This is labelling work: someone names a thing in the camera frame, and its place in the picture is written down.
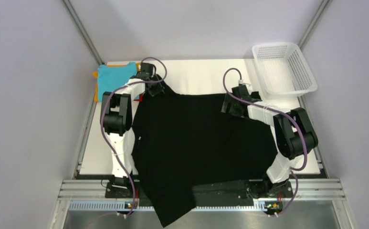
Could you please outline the black t-shirt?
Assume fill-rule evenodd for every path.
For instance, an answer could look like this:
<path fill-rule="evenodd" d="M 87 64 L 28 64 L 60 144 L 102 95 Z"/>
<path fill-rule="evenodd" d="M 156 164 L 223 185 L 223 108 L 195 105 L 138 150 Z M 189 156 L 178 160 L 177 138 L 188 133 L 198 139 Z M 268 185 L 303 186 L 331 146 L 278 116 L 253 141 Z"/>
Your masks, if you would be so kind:
<path fill-rule="evenodd" d="M 196 185 L 259 179 L 277 148 L 270 126 L 221 111 L 224 94 L 145 94 L 132 124 L 135 168 L 163 227 L 195 208 Z"/>

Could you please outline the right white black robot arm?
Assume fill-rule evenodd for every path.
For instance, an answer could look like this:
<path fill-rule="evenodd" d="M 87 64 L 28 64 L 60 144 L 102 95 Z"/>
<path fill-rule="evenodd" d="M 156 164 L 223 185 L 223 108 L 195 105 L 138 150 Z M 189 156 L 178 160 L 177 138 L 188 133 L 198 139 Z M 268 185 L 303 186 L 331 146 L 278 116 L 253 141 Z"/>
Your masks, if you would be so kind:
<path fill-rule="evenodd" d="M 290 172 L 306 167 L 308 153 L 317 147 L 318 138 L 306 110 L 302 107 L 283 109 L 253 98 L 245 84 L 227 92 L 221 111 L 269 125 L 274 130 L 277 155 L 266 171 L 262 191 L 274 197 Z"/>

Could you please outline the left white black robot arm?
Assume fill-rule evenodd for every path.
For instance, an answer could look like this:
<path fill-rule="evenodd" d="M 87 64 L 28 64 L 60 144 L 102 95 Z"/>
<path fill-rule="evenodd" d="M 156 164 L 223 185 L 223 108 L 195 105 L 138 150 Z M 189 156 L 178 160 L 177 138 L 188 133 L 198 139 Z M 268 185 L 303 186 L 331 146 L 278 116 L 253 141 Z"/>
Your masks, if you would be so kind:
<path fill-rule="evenodd" d="M 131 156 L 135 144 L 135 134 L 131 128 L 134 121 L 133 102 L 140 95 L 164 93 L 162 82 L 165 78 L 157 74 L 154 64 L 142 61 L 139 72 L 127 83 L 103 94 L 100 131 L 112 150 L 111 182 L 123 197 L 129 197 L 135 191 L 135 165 Z"/>

